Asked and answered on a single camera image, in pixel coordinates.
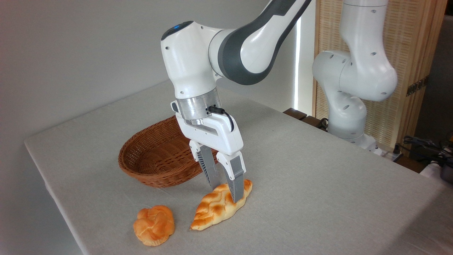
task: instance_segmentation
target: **cable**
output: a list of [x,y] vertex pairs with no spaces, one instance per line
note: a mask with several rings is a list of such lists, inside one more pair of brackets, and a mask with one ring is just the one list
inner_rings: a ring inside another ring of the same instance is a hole
[[438,165],[440,165],[439,163],[443,163],[443,164],[445,164],[445,165],[447,165],[449,167],[453,167],[453,161],[452,160],[448,160],[448,157],[445,157],[443,155],[438,155],[438,157],[431,157],[431,156],[424,155],[424,154],[421,154],[419,152],[416,152],[414,150],[408,149],[408,148],[402,146],[401,144],[399,144],[399,146],[400,146],[400,148],[405,149],[405,150],[407,150],[409,152],[412,152],[412,153],[415,153],[415,154],[417,154],[417,155],[419,155],[421,157],[430,159],[431,161],[435,161],[435,162],[437,162]]
[[216,107],[215,105],[212,105],[212,106],[208,107],[207,109],[208,109],[208,111],[210,111],[210,112],[212,112],[212,113],[225,114],[225,115],[228,117],[228,119],[230,120],[230,124],[231,124],[231,132],[233,132],[233,130],[234,130],[233,119],[232,119],[231,116],[225,111],[225,109]]
[[328,127],[328,122],[329,122],[329,119],[328,118],[322,118],[321,121],[319,122],[317,128],[324,128],[324,129],[327,129]]

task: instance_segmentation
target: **brown wicker basket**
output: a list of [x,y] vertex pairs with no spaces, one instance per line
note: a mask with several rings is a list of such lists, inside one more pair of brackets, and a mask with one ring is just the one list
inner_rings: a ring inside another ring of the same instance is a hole
[[121,148],[118,163],[127,175],[156,188],[181,184],[202,171],[175,116],[132,136]]

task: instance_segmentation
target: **golden crust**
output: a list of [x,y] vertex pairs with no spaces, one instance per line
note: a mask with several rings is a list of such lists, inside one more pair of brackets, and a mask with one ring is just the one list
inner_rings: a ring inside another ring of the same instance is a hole
[[228,185],[226,183],[219,185],[214,191],[202,198],[190,229],[204,230],[231,218],[245,204],[252,187],[253,183],[250,180],[244,180],[244,197],[235,204]]
[[143,208],[137,214],[134,232],[144,245],[158,246],[174,233],[173,213],[166,206]]

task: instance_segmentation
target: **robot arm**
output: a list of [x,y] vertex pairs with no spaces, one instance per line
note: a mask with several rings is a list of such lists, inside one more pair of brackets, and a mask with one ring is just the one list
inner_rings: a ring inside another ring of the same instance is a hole
[[395,90],[397,75],[382,43],[388,0],[344,0],[340,35],[350,52],[327,50],[313,63],[313,76],[329,106],[329,133],[380,154],[364,134],[366,107],[360,100],[383,101]]
[[194,159],[211,188],[220,184],[217,159],[237,202],[243,197],[246,172],[243,141],[232,116],[224,116],[216,89],[221,76],[251,85],[270,72],[283,40],[311,0],[272,0],[251,23],[239,29],[217,29],[193,21],[167,30],[161,39],[165,67],[175,88],[171,103],[183,134],[191,139]]

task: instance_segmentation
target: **gray tablecloth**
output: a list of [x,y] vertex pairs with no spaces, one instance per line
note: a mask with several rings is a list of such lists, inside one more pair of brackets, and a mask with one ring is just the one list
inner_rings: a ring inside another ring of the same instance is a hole
[[[453,253],[453,191],[271,108],[219,89],[243,140],[254,186],[231,219],[189,230],[203,174],[155,189],[118,167],[122,145],[172,116],[170,82],[42,133],[25,144],[85,254]],[[176,231],[143,245],[132,224],[166,205]]]

